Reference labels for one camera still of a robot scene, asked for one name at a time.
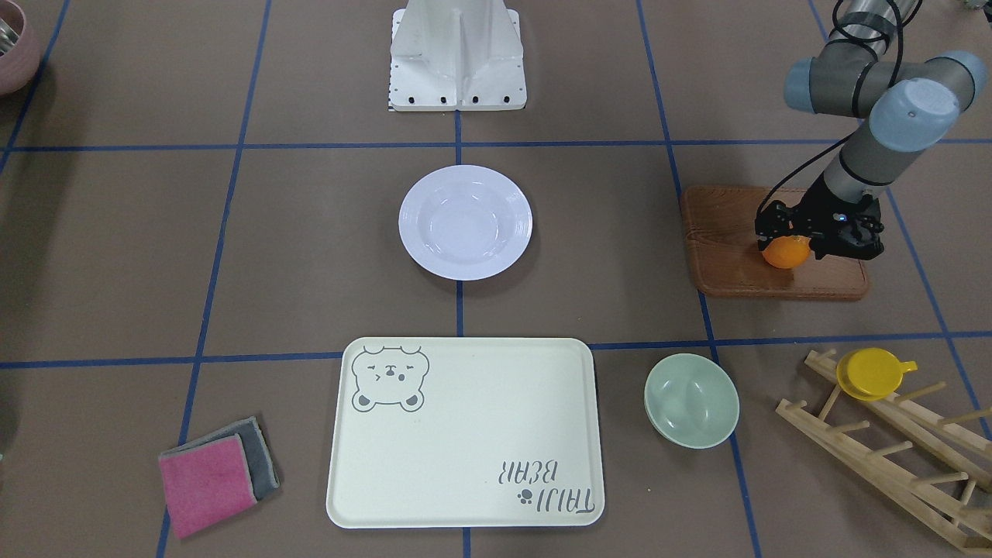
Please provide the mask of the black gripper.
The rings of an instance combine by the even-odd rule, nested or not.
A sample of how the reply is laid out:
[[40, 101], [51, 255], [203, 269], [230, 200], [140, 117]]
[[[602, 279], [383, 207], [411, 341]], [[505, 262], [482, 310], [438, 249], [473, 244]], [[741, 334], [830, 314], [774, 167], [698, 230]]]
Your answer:
[[874, 259], [883, 253], [881, 205], [872, 195], [844, 201], [818, 177], [794, 206], [768, 204], [759, 208], [755, 234], [760, 252], [776, 239], [806, 236], [816, 260], [825, 257]]

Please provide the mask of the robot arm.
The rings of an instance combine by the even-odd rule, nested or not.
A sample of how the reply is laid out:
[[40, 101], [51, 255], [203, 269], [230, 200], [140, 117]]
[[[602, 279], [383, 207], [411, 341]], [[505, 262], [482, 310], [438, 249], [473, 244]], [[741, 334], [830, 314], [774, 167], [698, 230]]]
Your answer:
[[821, 53], [790, 68], [787, 106], [853, 117], [859, 127], [829, 148], [832, 162], [796, 205], [765, 195], [754, 219], [759, 251], [793, 236], [804, 237], [818, 259], [869, 260], [884, 251], [880, 195], [946, 137], [990, 81], [984, 61], [962, 50], [904, 60], [904, 32], [918, 7], [836, 2]]

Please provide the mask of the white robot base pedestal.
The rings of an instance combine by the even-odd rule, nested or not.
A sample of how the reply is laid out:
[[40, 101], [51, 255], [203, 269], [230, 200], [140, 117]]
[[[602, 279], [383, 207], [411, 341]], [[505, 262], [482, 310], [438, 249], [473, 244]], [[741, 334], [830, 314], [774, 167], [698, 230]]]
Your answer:
[[410, 1], [392, 14], [393, 111], [515, 111], [528, 101], [518, 12], [503, 1]]

